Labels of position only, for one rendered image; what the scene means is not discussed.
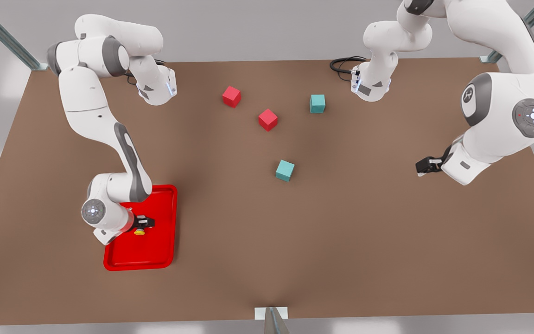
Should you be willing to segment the red plastic tray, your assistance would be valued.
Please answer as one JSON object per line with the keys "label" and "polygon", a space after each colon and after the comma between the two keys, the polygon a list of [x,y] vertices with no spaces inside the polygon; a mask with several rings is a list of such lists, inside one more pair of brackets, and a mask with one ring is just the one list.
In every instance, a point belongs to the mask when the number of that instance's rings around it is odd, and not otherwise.
{"label": "red plastic tray", "polygon": [[105,269],[109,271],[166,268],[174,256],[178,192],[173,185],[154,185],[151,195],[142,203],[123,202],[134,214],[155,220],[144,235],[134,230],[119,235],[105,247]]}

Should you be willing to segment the red cube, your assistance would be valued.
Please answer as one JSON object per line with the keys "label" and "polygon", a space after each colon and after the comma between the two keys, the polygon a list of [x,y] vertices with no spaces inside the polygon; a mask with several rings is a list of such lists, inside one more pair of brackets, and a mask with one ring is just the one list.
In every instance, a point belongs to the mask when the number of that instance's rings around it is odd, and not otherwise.
{"label": "red cube", "polygon": [[278,124],[278,117],[270,109],[266,109],[259,114],[258,121],[259,125],[269,132]]}
{"label": "red cube", "polygon": [[242,94],[239,89],[229,85],[222,94],[222,101],[229,107],[235,108],[242,99]]}

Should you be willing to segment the silver frame post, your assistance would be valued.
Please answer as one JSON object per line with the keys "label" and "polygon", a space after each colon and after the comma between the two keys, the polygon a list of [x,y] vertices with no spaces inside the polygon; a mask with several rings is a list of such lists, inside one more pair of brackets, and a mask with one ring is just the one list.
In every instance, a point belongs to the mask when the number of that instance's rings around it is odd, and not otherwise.
{"label": "silver frame post", "polygon": [[44,71],[48,66],[39,62],[12,34],[0,24],[0,42],[32,71]]}
{"label": "silver frame post", "polygon": [[254,308],[254,319],[264,321],[264,334],[290,334],[284,322],[288,318],[288,307]]}
{"label": "silver frame post", "polygon": [[[514,28],[514,26],[512,28],[515,34],[515,40],[520,41],[523,36],[532,35],[530,30],[534,26],[534,6],[532,6],[525,15],[521,17],[517,16],[517,19],[516,28]],[[479,57],[479,61],[482,64],[497,64],[501,59],[506,59],[507,55],[513,55],[513,51],[510,49],[507,50],[505,47],[503,47],[502,50],[498,50],[494,47],[489,54]]]}

